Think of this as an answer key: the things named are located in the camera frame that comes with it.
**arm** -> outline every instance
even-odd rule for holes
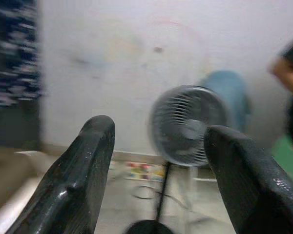
[[[277,62],[272,66],[271,73],[293,93],[293,42],[285,49]]]
[[[272,66],[271,73],[293,93],[293,65],[286,58],[279,58]]]

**gray fan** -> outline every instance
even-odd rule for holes
[[[164,93],[150,117],[150,138],[161,156],[182,166],[208,165],[204,133],[208,125],[228,125],[224,103],[213,91],[180,86]]]

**curtain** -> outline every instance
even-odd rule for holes
[[[0,108],[41,95],[35,0],[0,0]]]

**fan cord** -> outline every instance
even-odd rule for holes
[[[139,185],[139,186],[136,186],[134,187],[132,190],[131,190],[131,195],[135,198],[138,198],[138,199],[144,199],[144,200],[152,200],[154,199],[155,197],[142,197],[142,196],[138,196],[136,195],[136,192],[137,190],[139,189],[142,189],[142,188],[146,188],[146,189],[150,189],[152,192],[154,192],[155,194],[161,194],[161,192],[157,191],[156,189],[150,187],[150,186],[145,186],[145,185]],[[173,201],[175,201],[181,208],[185,209],[185,210],[189,210],[189,208],[184,205],[180,200],[178,200],[177,198],[175,198],[174,196],[171,196],[171,195],[168,195],[168,194],[164,194],[164,196],[166,197],[169,197],[170,199],[172,199]]]

